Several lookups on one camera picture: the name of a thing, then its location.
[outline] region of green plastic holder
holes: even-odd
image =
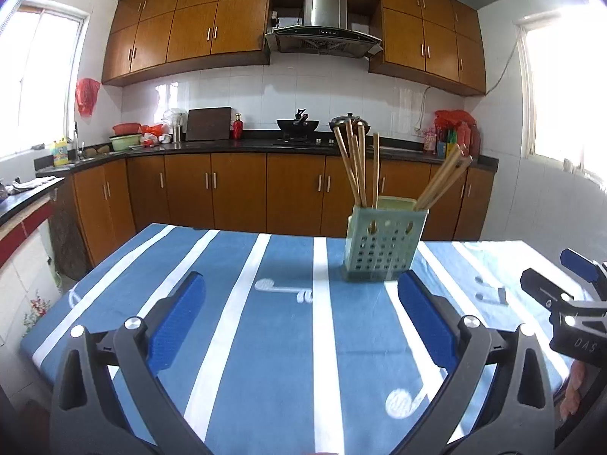
[[[377,209],[354,207],[345,240],[346,280],[394,280],[409,270],[429,212],[413,210],[415,202],[380,196]]]

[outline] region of range hood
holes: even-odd
[[[265,35],[271,51],[370,57],[382,50],[381,39],[347,28],[347,0],[305,0],[303,25]]]

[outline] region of black countertop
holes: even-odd
[[[11,220],[20,211],[25,209],[27,206],[34,203],[39,198],[42,198],[49,191],[57,188],[64,179],[59,177],[53,181],[48,182],[38,188],[18,193],[17,195],[10,195],[6,200],[0,202],[0,227]]]
[[[43,176],[65,176],[66,174],[76,173],[95,167],[115,159],[124,159],[139,156],[151,155],[170,155],[170,154],[208,154],[216,152],[257,152],[257,153],[278,153],[278,154],[309,154],[324,156],[339,156],[337,145],[284,145],[272,139],[247,139],[247,140],[214,140],[206,142],[181,142],[180,144],[164,144],[157,147],[146,147],[137,150],[126,150],[123,152],[111,152],[105,155],[99,155],[85,161],[75,161],[58,167],[45,167],[36,171],[37,177]],[[366,157],[373,158],[372,149],[367,148]],[[441,164],[443,159],[436,156],[427,155],[417,150],[408,150],[398,147],[380,147],[380,158],[382,160],[427,162],[429,164]],[[474,162],[472,167],[479,167],[488,171],[496,172],[498,159],[480,156],[478,162]]]

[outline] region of blue tablecloth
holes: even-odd
[[[430,359],[398,301],[396,282],[345,282],[344,240],[153,224],[92,270],[22,340],[53,382],[69,329],[91,332],[144,317],[191,271],[205,303],[159,379],[217,454],[388,454],[446,373]],[[571,360],[549,349],[548,312],[520,289],[534,267],[583,299],[582,289],[521,241],[420,243],[412,265],[462,315],[514,330],[530,323],[553,390]],[[454,436],[471,429],[491,382],[487,366]],[[153,441],[119,370],[116,393],[136,435]]]

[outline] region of red plastic bag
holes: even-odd
[[[81,78],[76,84],[76,104],[78,113],[83,118],[89,118],[93,114],[97,104],[97,94],[101,83],[92,78]]]

